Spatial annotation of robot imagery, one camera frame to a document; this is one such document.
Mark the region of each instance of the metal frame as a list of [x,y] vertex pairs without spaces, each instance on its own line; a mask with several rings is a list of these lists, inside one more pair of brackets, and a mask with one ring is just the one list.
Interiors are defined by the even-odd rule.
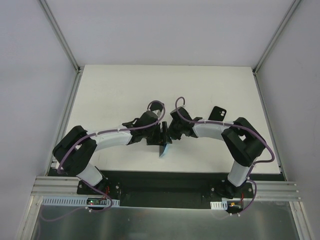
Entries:
[[[38,0],[40,7],[42,8],[45,16],[49,24],[52,27],[55,36],[57,37],[61,47],[63,48],[65,54],[67,55],[69,61],[71,62],[75,72],[76,77],[74,79],[68,101],[64,108],[63,117],[60,122],[58,133],[55,139],[55,144],[59,142],[59,140],[63,137],[68,121],[70,118],[71,110],[75,101],[75,97],[77,94],[77,90],[80,84],[81,75],[83,68],[80,67],[47,3],[46,0]],[[253,70],[253,75],[256,81],[257,90],[260,96],[262,108],[264,111],[264,115],[267,121],[267,125],[269,128],[269,132],[271,135],[271,140],[274,146],[276,157],[279,161],[279,164],[282,168],[282,164],[279,158],[277,145],[275,143],[274,135],[272,132],[272,128],[270,125],[268,111],[265,105],[264,97],[262,95],[259,82],[256,78],[257,72],[261,69],[262,65],[264,64],[266,58],[270,54],[271,50],[277,43],[278,39],[281,36],[281,33],[286,28],[288,22],[292,18],[294,12],[297,10],[298,6],[302,0],[294,0],[290,5],[288,11],[286,12],[285,16],[283,17],[282,21],[280,22],[279,26],[277,27],[275,33],[273,34],[271,40],[269,41],[268,45],[266,46],[263,54],[261,55],[256,67]],[[49,169],[54,167],[56,162],[53,159],[52,154],[48,159],[48,168],[47,174]],[[303,203],[301,202],[301,196],[297,185],[294,182],[289,181],[256,181],[259,191],[257,192],[257,201],[285,201],[290,202],[290,206],[292,209],[292,214],[296,223],[296,227],[298,230],[298,234],[300,239],[308,240],[314,239],[312,234],[309,221],[307,220]],[[78,187],[79,180],[76,177],[51,177],[51,176],[38,176],[35,180],[31,196],[28,202],[27,210],[24,214],[22,224],[20,225],[17,238],[23,240],[29,240],[32,237],[33,230],[36,226],[36,220],[39,213],[40,205],[43,201],[44,196],[65,196],[65,197],[73,197],[73,198],[80,198],[80,197],[94,197],[95,195],[77,195],[77,187]]]

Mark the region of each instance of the white table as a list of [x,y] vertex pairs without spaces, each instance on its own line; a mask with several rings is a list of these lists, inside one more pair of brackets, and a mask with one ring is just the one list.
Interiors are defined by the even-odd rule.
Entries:
[[[208,118],[214,106],[222,107],[227,110],[225,121],[245,117],[272,147],[249,67],[86,65],[67,132],[76,125],[87,130],[117,127],[140,117],[152,100],[165,104],[163,120],[169,125],[180,96],[192,118]],[[269,152],[264,150],[258,159],[270,159]],[[234,160],[223,141],[183,136],[162,158],[159,146],[147,146],[143,139],[100,150],[90,162],[100,170],[227,173]],[[258,164],[253,173],[278,174],[278,163]]]

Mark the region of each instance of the white wall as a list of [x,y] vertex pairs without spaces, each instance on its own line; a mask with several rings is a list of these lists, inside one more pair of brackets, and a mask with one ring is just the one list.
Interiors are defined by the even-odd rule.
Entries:
[[48,0],[78,63],[254,67],[292,0]]
[[18,231],[75,72],[36,0],[0,8],[0,239]]
[[320,1],[302,1],[258,78],[284,169],[319,239]]

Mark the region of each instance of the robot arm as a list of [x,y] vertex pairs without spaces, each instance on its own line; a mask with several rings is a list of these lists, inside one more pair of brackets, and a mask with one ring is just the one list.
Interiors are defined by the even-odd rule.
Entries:
[[[160,124],[156,122],[159,122],[158,118],[163,110],[162,104],[154,102],[140,118],[135,118],[133,121],[125,122],[112,129],[90,132],[82,126],[75,126],[55,146],[52,153],[62,164],[67,175],[77,176],[96,189],[103,191],[108,185],[107,180],[95,166],[89,163],[94,152],[109,147],[138,143],[143,138],[153,139],[157,136],[155,132],[158,132],[160,128]],[[63,161],[70,148],[84,137],[86,138]],[[161,141],[152,142],[153,145],[157,143],[161,144]]]
[[[177,111],[185,119],[192,120],[183,107],[173,110],[170,113],[173,120],[168,128],[168,134],[172,139],[180,140],[182,134],[185,134],[187,137],[212,138],[226,143],[234,162],[227,179],[215,188],[215,192],[222,197],[232,199],[246,183],[247,175],[253,162],[261,155],[265,146],[255,136],[243,129],[214,123],[206,124],[203,122],[209,120],[204,120],[201,117],[196,117],[192,120],[194,122],[201,120],[199,121],[201,123],[190,123],[183,120]],[[233,124],[246,127],[258,134],[254,127],[243,117],[239,117]]]

